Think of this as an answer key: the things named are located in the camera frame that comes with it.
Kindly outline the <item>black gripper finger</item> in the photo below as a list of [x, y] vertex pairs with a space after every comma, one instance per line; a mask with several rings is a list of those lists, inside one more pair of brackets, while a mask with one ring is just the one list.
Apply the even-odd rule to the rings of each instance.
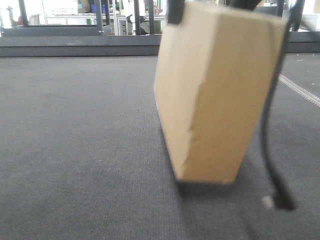
[[167, 1], [167, 23], [179, 25], [184, 14], [185, 0]]

